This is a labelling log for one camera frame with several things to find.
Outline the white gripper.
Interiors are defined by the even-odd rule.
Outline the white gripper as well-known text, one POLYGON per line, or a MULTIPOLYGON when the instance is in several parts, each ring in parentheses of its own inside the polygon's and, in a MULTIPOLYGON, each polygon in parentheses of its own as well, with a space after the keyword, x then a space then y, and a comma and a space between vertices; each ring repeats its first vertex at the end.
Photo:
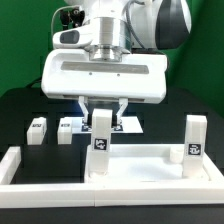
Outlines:
POLYGON ((57 49, 47 57, 41 88, 49 98, 76 99, 84 123, 89 120, 88 98, 116 101, 116 124, 128 106, 160 103, 166 95, 167 57, 158 54, 123 54, 120 62, 90 61, 82 49, 57 49))

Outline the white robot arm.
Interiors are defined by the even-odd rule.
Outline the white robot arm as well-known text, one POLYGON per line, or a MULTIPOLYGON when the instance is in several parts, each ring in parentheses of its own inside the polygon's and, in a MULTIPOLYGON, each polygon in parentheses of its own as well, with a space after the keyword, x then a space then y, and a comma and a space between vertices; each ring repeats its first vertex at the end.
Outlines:
POLYGON ((41 88, 46 96, 86 103, 117 101, 120 120, 130 102, 161 102, 166 49, 191 31, 186 0, 64 0, 63 29, 52 33, 41 88))

